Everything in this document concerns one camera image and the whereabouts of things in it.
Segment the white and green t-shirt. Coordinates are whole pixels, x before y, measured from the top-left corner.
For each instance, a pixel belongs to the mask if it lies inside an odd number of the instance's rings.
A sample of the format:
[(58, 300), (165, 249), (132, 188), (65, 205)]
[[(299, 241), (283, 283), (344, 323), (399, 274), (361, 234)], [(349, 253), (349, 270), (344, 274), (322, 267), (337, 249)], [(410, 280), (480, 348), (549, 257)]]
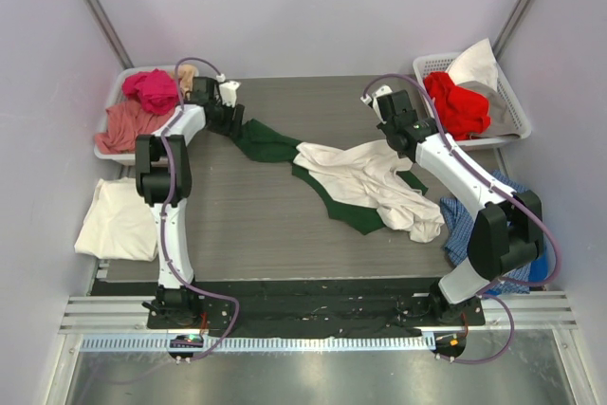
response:
[(342, 150), (279, 134), (249, 120), (234, 139), (249, 159), (288, 163), (293, 176), (321, 198), (328, 216), (366, 235), (387, 228), (405, 231), (421, 244), (440, 234), (444, 218), (426, 197), (428, 188), (385, 141), (375, 140)]

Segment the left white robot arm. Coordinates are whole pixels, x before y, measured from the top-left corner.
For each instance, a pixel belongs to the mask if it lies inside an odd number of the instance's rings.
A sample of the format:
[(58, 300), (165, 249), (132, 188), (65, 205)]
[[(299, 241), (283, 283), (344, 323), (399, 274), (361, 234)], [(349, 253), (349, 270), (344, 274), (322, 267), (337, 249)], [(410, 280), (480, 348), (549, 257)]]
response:
[(186, 209), (193, 188), (188, 145), (207, 129), (236, 137), (245, 107), (238, 103), (241, 84), (196, 77), (189, 101), (180, 101), (169, 120), (152, 134), (136, 139), (136, 188), (150, 209), (156, 227), (159, 273), (148, 310), (150, 329), (190, 328), (203, 316), (188, 252)]

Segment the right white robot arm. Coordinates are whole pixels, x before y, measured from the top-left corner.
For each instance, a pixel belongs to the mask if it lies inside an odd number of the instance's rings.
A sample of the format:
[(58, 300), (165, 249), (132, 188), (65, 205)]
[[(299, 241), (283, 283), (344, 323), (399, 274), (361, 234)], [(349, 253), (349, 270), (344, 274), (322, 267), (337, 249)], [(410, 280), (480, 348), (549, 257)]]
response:
[(361, 101), (376, 112), (388, 145), (437, 177), (473, 218), (466, 258), (429, 291), (432, 319), (451, 323), (479, 292), (543, 255), (542, 203), (531, 191), (518, 193), (493, 179), (435, 119), (420, 119), (406, 91), (366, 94)]

